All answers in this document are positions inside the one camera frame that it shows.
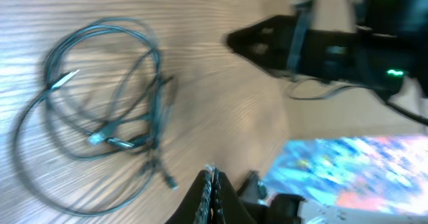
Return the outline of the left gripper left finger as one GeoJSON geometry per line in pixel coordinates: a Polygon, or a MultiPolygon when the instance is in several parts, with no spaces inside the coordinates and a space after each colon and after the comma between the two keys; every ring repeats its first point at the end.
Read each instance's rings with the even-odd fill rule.
{"type": "Polygon", "coordinates": [[[165,224],[208,224],[211,222],[212,174],[201,170],[177,210],[165,224]]]}

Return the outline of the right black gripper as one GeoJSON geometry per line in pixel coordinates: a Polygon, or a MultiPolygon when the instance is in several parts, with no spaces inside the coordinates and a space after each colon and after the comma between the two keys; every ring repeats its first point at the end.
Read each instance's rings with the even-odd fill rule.
{"type": "MultiPolygon", "coordinates": [[[[228,33],[224,44],[269,76],[285,74],[297,17],[274,15],[228,33]]],[[[408,45],[367,31],[310,30],[300,54],[300,73],[378,90],[400,90],[408,73],[408,45]]]]}

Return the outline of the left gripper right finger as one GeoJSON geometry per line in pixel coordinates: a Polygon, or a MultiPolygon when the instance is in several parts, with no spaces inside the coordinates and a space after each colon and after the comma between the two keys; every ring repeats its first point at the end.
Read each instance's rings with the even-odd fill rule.
{"type": "Polygon", "coordinates": [[[212,223],[245,224],[249,214],[226,174],[214,168],[212,182],[212,223]]]}

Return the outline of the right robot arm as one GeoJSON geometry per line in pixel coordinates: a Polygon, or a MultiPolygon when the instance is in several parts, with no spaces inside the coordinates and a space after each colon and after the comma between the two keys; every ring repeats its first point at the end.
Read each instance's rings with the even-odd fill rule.
{"type": "Polygon", "coordinates": [[[346,0],[351,33],[312,28],[315,0],[228,33],[226,46],[267,74],[345,81],[394,95],[427,89],[427,0],[346,0]]]}

